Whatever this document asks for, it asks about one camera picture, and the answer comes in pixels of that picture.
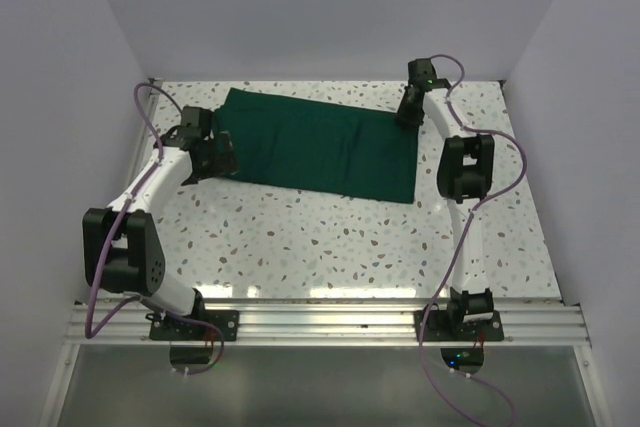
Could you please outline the green surgical cloth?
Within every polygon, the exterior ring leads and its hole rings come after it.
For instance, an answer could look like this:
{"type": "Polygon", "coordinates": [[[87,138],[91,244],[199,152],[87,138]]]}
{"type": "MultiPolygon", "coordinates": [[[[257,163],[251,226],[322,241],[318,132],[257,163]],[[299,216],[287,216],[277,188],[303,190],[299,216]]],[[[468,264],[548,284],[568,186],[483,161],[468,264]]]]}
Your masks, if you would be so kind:
{"type": "Polygon", "coordinates": [[[418,132],[400,127],[390,112],[232,88],[213,129],[231,137],[236,181],[414,200],[418,132]]]}

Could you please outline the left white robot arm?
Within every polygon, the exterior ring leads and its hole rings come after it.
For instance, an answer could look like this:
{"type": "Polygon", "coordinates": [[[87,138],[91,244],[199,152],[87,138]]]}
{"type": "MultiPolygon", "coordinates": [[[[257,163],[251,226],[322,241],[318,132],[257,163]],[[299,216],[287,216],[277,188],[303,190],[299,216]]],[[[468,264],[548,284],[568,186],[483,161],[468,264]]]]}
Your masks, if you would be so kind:
{"type": "Polygon", "coordinates": [[[201,337],[208,316],[201,295],[167,272],[156,222],[178,189],[237,171],[227,131],[214,130],[211,110],[187,106],[180,123],[159,136],[143,171],[104,208],[82,219],[85,279],[90,299],[99,290],[131,293],[174,314],[172,326],[185,339],[201,337]]]}

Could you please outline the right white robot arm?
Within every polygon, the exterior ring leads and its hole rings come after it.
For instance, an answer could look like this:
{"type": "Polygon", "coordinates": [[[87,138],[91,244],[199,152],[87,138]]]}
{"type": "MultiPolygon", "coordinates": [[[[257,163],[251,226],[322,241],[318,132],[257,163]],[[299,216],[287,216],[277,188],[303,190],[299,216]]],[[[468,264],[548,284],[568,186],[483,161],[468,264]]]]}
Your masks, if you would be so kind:
{"type": "Polygon", "coordinates": [[[450,88],[436,73],[432,60],[408,63],[408,84],[396,112],[396,123],[417,129],[429,117],[443,139],[436,187],[446,201],[454,239],[453,265],[444,284],[449,300],[438,307],[428,302],[417,320],[419,341],[463,341],[483,332],[494,318],[494,301],[484,267],[482,220],[473,207],[491,190],[495,142],[489,134],[466,129],[463,116],[427,98],[434,89],[450,88]]]}

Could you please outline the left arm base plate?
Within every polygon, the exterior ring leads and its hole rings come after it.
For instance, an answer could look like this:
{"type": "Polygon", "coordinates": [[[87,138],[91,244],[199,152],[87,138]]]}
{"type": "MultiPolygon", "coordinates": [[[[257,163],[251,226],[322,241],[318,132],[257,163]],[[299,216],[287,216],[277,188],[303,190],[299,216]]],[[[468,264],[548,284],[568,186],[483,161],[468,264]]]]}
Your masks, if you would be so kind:
{"type": "Polygon", "coordinates": [[[149,338],[153,341],[186,342],[224,340],[234,342],[240,326],[237,310],[206,310],[200,320],[148,313],[149,338]]]}

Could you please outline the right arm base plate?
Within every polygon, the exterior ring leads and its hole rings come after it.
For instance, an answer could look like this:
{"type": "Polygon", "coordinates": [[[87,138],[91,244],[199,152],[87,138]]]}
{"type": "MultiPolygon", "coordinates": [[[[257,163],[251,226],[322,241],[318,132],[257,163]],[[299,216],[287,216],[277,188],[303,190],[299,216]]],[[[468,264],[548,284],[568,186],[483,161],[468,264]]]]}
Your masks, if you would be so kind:
{"type": "Polygon", "coordinates": [[[445,311],[438,309],[429,313],[422,331],[425,310],[413,312],[414,330],[417,340],[425,342],[501,342],[505,340],[500,313],[494,311],[488,319],[462,322],[455,325],[445,311]]]}

